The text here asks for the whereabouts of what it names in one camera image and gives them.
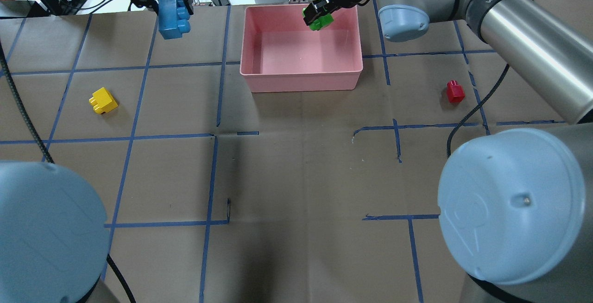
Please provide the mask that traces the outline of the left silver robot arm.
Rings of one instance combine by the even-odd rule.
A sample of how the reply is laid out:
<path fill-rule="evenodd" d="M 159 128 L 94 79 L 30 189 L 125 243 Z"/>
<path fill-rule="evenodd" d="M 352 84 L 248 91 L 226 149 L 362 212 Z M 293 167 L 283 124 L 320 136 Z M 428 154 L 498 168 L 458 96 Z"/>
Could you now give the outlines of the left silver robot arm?
<path fill-rule="evenodd" d="M 149 133 L 145 64 L 160 36 L 148 14 L 1 21 L 1 50 L 54 163 L 1 86 L 1 301 L 76 303 L 106 256 L 136 301 L 196 303 L 202 217 L 184 219 L 180 157 L 210 139 Z"/>

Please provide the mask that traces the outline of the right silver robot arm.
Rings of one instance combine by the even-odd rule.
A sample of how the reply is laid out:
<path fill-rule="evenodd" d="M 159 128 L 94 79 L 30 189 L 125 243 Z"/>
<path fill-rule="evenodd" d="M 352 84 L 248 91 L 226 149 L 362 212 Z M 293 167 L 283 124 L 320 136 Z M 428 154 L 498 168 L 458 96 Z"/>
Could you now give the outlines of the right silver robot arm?
<path fill-rule="evenodd" d="M 362 0 L 313 0 L 317 22 Z M 438 185 L 445 244 L 466 272 L 462 303 L 592 301 L 592 41 L 534 0 L 379 0 L 383 37 L 465 20 L 565 121 L 516 128 L 451 150 Z"/>

